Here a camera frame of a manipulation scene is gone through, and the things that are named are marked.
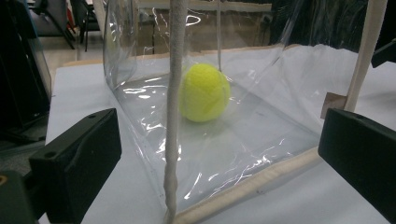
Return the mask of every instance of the tennis ball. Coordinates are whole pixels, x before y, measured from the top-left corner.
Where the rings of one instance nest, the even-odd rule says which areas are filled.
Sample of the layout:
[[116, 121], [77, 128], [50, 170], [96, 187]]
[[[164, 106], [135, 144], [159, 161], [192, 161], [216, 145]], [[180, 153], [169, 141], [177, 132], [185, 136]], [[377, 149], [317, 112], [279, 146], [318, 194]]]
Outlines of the tennis ball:
[[229, 98], [230, 84], [224, 74], [211, 64], [198, 63], [181, 81], [178, 106], [183, 117], [205, 122], [217, 118]]

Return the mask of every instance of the plastic bag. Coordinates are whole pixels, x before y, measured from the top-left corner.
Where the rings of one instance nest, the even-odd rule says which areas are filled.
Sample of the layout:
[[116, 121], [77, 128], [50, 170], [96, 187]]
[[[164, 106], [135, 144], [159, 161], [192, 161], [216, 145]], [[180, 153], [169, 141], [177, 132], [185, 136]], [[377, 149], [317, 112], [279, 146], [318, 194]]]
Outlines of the plastic bag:
[[[164, 198], [169, 4], [107, 7], [106, 81]], [[195, 64], [211, 64], [231, 96], [218, 118], [179, 115], [178, 212], [318, 145], [326, 95], [347, 95], [366, 7], [355, 0], [189, 1], [183, 78]]]

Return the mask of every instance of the table surface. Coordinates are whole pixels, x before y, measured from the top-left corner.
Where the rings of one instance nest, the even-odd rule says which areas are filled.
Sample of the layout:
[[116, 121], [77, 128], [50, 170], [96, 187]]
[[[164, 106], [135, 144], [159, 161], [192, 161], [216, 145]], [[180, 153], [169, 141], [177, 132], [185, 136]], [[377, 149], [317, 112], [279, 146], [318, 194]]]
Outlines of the table surface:
[[[369, 69], [356, 112], [396, 130], [395, 63]], [[102, 64], [59, 68], [47, 141], [91, 113], [116, 107], [122, 157], [83, 223], [162, 223], [164, 209], [144, 164], [133, 150], [126, 116], [106, 85]], [[43, 216], [40, 223], [49, 223]], [[388, 223], [326, 162], [320, 161], [279, 188], [241, 202], [204, 223]]]

